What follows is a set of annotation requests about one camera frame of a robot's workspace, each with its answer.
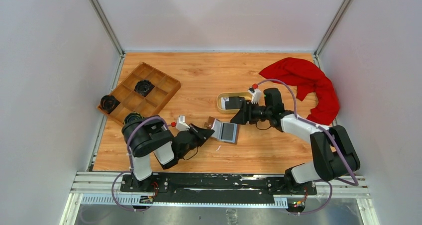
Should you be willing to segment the beige oval tray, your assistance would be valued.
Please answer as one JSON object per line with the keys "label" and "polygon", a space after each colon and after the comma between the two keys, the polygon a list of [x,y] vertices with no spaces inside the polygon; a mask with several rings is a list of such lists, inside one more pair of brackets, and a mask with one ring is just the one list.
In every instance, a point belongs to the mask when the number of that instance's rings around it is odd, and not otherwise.
{"label": "beige oval tray", "polygon": [[216,103],[217,103],[217,109],[220,113],[223,114],[235,114],[239,111],[239,109],[235,110],[223,110],[221,108],[221,98],[222,97],[244,97],[245,100],[251,100],[251,95],[248,92],[229,92],[229,93],[220,93],[217,96]]}

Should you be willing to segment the brown leather card holder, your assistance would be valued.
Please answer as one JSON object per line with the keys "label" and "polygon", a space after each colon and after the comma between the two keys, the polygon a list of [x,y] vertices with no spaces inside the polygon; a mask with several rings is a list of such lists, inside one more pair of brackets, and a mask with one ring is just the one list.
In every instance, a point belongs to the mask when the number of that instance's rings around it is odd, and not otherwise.
{"label": "brown leather card holder", "polygon": [[204,123],[204,126],[207,129],[214,131],[211,138],[224,143],[237,144],[239,125],[230,122],[222,122],[217,118],[210,116]]}

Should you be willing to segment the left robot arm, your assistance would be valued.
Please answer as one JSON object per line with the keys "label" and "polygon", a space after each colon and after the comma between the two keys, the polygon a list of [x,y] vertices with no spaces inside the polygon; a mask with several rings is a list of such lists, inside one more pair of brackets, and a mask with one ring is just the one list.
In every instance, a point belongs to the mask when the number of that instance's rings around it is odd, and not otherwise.
{"label": "left robot arm", "polygon": [[214,134],[213,129],[187,124],[185,116],[171,124],[156,115],[130,118],[121,130],[126,143],[133,185],[141,192],[152,187],[150,154],[153,153],[163,169],[190,160],[187,155],[199,148]]}

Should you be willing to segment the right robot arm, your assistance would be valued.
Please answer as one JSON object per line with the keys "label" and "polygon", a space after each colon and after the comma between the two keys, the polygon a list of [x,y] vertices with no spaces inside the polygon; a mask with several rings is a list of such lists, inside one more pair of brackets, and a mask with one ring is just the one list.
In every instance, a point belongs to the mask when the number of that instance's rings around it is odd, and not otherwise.
{"label": "right robot arm", "polygon": [[344,127],[319,125],[285,109],[277,88],[265,89],[263,93],[263,106],[246,100],[230,121],[245,125],[267,120],[276,130],[310,144],[313,160],[285,172],[284,187],[287,192],[296,194],[307,182],[329,182],[346,174],[352,175],[360,168],[360,160]]}

